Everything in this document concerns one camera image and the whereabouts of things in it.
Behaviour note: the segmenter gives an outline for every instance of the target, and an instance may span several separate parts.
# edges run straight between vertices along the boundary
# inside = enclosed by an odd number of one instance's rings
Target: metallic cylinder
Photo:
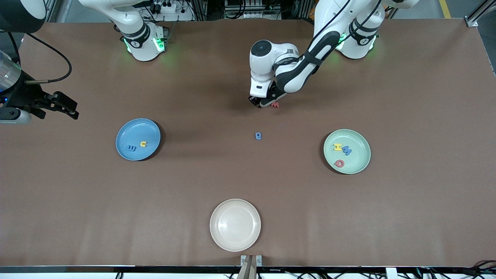
[[[21,76],[21,68],[0,51],[0,93],[11,88]]]
[[[496,0],[484,0],[468,16],[465,17],[467,26],[477,26],[477,20],[486,14],[496,4]]]

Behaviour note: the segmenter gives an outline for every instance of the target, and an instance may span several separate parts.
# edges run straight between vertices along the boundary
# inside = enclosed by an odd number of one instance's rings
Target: floor
[[[482,0],[420,0],[413,8],[399,10],[395,19],[415,18],[461,18],[468,15]],[[109,19],[99,12],[83,7],[78,0],[65,0],[68,9],[59,13],[58,22],[108,22]],[[443,11],[441,4],[445,3],[447,10]],[[478,21],[488,57],[496,65],[496,11],[491,12]],[[22,36],[15,34],[18,44]],[[14,50],[7,34],[0,33],[0,50],[14,55]]]

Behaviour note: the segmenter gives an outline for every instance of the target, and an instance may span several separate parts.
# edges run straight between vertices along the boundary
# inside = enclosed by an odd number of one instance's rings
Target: brown table
[[[259,39],[311,39],[304,21],[178,23],[166,54],[142,63],[111,24],[47,24],[37,34],[72,61],[44,85],[80,118],[48,113],[0,127],[0,265],[471,266],[496,257],[496,79],[463,20],[388,20],[375,49],[332,54],[279,109],[248,102],[248,52]],[[25,70],[65,73],[25,38]],[[146,117],[160,152],[121,158],[115,137]],[[365,171],[340,175],[326,136],[367,138]],[[261,132],[263,140],[253,135]],[[259,210],[262,232],[241,253],[208,228],[231,198]]]

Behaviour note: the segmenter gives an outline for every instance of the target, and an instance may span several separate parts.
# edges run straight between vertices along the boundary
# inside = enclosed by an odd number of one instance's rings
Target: black strap
[[[324,62],[323,60],[320,60],[318,58],[316,58],[315,56],[313,56],[309,50],[306,50],[305,53],[303,53],[303,55],[305,56],[305,58],[307,59],[307,61],[309,63],[312,63],[312,64],[315,64],[317,66],[320,66],[322,65],[322,62]]]

